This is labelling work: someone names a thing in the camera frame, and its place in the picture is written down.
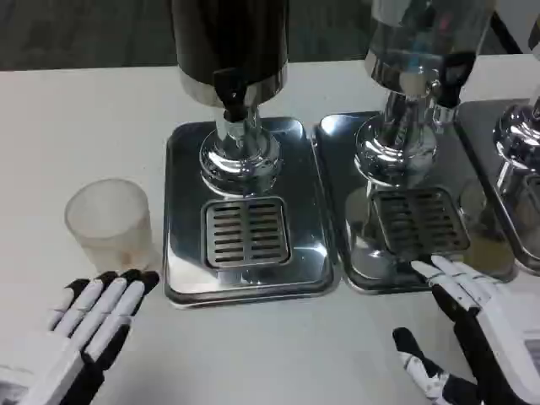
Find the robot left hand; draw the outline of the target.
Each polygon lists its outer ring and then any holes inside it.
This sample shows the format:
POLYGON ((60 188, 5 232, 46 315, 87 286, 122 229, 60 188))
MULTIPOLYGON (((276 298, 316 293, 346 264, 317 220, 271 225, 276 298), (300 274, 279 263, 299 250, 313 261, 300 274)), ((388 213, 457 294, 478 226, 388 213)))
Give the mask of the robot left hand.
POLYGON ((90 404, 115 363, 155 271, 77 278, 36 329, 1 334, 3 404, 90 404))

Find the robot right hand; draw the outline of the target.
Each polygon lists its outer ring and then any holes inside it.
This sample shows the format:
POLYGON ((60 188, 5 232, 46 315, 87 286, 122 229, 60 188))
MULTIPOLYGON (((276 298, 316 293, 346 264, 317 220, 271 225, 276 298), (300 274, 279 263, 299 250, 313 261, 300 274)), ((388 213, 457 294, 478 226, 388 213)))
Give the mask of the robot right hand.
POLYGON ((539 298, 517 293, 463 262, 433 255, 412 261, 453 324, 474 381, 425 356, 405 327, 392 338, 402 366, 433 404, 539 402, 539 298))

